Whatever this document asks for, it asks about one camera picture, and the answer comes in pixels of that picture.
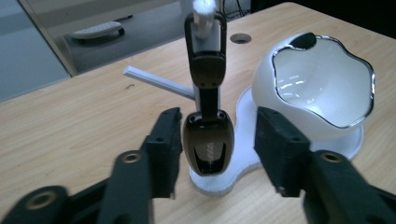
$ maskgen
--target white bowl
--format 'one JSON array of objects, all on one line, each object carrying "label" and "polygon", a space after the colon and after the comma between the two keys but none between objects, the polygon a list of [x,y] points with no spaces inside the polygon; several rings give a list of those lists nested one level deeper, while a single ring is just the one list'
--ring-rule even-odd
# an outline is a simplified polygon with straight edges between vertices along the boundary
[{"label": "white bowl", "polygon": [[256,105],[282,113],[311,141],[345,136],[374,108],[373,67],[335,38],[298,34],[261,60],[252,85]]}]

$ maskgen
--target gray floor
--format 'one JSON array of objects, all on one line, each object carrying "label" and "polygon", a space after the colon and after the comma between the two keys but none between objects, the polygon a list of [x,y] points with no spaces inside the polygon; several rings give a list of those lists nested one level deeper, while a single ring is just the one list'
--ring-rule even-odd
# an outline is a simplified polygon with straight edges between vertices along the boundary
[{"label": "gray floor", "polygon": [[[242,9],[249,9],[249,1],[240,1]],[[228,20],[240,17],[236,0],[226,0],[225,12]],[[125,35],[118,33],[106,35],[80,44],[76,39],[66,37],[78,73],[113,63],[136,53],[155,48],[184,36],[181,8],[179,2],[154,8],[130,19],[120,19]]]}]

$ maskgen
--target table surface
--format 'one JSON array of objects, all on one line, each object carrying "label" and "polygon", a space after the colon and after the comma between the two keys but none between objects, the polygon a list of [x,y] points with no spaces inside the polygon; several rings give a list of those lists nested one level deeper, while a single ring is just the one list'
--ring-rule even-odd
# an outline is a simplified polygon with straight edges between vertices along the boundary
[{"label": "table surface", "polygon": [[[370,184],[395,194],[395,39],[292,3],[232,21],[228,36],[245,33],[252,41],[228,40],[222,109],[235,124],[236,101],[264,53],[307,31],[339,39],[373,66],[375,111],[352,162]],[[128,65],[191,86],[185,42],[179,39],[0,104],[0,218],[34,189],[62,185],[74,194],[108,177],[115,158],[139,149],[162,111],[179,106],[186,118],[195,110],[187,98],[123,76]],[[182,153],[176,191],[175,200],[154,200],[157,223],[305,223],[302,199],[281,198],[263,169],[241,178],[226,196],[209,198],[193,188]]]}]

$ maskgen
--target white base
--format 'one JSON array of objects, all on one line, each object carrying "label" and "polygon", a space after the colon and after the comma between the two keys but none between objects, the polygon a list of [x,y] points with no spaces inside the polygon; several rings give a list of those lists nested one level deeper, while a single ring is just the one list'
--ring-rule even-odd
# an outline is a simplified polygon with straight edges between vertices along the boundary
[{"label": "white base", "polygon": [[[199,176],[190,169],[192,184],[206,196],[221,197],[231,191],[236,181],[248,172],[262,167],[260,159],[254,151],[256,132],[257,106],[251,96],[251,88],[247,88],[240,96],[236,105],[236,127],[234,149],[228,168],[221,175]],[[348,136],[331,141],[311,143],[311,150],[332,150],[352,159],[363,141],[362,126]]]}]

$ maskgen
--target black object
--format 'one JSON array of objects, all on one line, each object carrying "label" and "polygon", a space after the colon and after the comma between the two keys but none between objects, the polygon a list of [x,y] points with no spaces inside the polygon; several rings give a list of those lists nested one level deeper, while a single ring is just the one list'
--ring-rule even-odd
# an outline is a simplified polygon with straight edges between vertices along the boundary
[{"label": "black object", "polygon": [[344,156],[309,144],[280,113],[259,107],[255,150],[283,197],[305,191],[308,223],[396,223],[394,195],[370,186]]},{"label": "black object", "polygon": [[250,0],[251,13],[285,2],[294,2],[365,29],[396,38],[395,6],[391,1],[361,0]]},{"label": "black object", "polygon": [[68,196],[60,186],[37,189],[3,220],[14,223],[151,223],[151,199],[172,198],[178,176],[179,108],[160,115],[140,150],[120,154],[111,177]]},{"label": "black object", "polygon": [[[219,25],[219,36],[217,27],[212,27],[205,40],[197,39],[192,31],[192,13],[184,23],[191,78],[198,89],[195,101],[199,111],[186,118],[183,142],[187,160],[198,175],[221,174],[233,154],[233,124],[227,112],[219,109],[219,86],[226,69],[227,21],[218,12],[214,18],[214,25]],[[205,41],[219,42],[219,49],[197,47]]]},{"label": "black object", "polygon": [[317,44],[317,37],[313,33],[306,33],[300,35],[290,42],[290,45],[295,49],[311,49]]}]

